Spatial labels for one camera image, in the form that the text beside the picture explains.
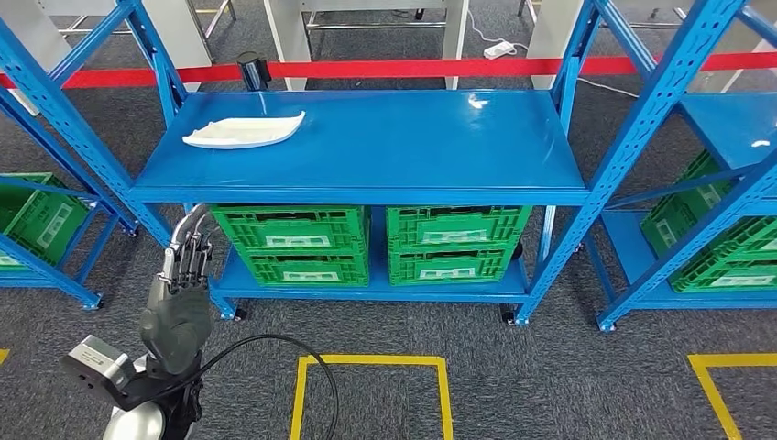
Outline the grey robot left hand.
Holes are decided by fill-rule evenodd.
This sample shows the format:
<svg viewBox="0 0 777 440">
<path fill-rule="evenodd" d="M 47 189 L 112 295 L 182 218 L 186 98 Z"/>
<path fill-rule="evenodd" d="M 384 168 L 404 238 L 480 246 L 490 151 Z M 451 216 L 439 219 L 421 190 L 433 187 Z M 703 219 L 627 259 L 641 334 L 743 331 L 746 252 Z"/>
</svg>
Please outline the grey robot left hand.
<svg viewBox="0 0 777 440">
<path fill-rule="evenodd" d="M 210 234 L 201 230 L 209 213 L 209 206 L 199 203 L 175 226 L 140 317 L 144 345 L 172 375 L 194 363 L 212 330 L 208 269 L 213 246 Z"/>
</svg>

